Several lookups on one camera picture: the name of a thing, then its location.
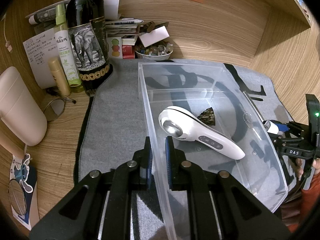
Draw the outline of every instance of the clear plastic container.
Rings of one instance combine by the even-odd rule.
[[[213,127],[231,138],[246,154],[230,159],[204,144],[174,139],[175,148],[204,170],[229,171],[274,212],[288,194],[284,174],[270,138],[254,109],[226,74],[221,63],[139,63],[139,96],[143,99],[150,136],[156,188],[169,239],[189,239],[187,194],[173,192],[167,180],[165,138],[158,122],[168,106],[180,106],[198,116],[212,107]]]

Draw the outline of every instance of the small white box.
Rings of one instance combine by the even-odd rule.
[[[162,41],[169,37],[169,33],[165,26],[153,30],[151,33],[145,33],[139,36],[143,46],[146,48],[158,41]]]

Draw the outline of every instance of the white handheld massager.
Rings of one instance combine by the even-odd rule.
[[[217,152],[235,159],[245,154],[231,139],[198,120],[188,110],[169,106],[159,114],[162,129],[180,141],[199,141]]]

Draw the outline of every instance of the bowl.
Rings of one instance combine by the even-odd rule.
[[[149,56],[149,55],[141,54],[137,51],[136,51],[136,54],[137,54],[138,58],[148,58],[148,59],[153,59],[153,60],[167,60],[171,56],[172,52],[173,51],[171,51],[170,53],[168,53],[166,55],[161,55],[161,56]]]

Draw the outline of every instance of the elephant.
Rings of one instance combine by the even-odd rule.
[[[77,35],[72,35],[71,42],[75,47],[76,54],[78,59],[81,62],[81,68],[85,68],[85,59],[84,59],[84,52],[86,52],[90,64],[93,64],[93,57],[92,52],[95,50],[99,55],[99,62],[103,58],[103,54],[97,40],[97,37],[94,35],[92,30],[83,30],[80,31]]]

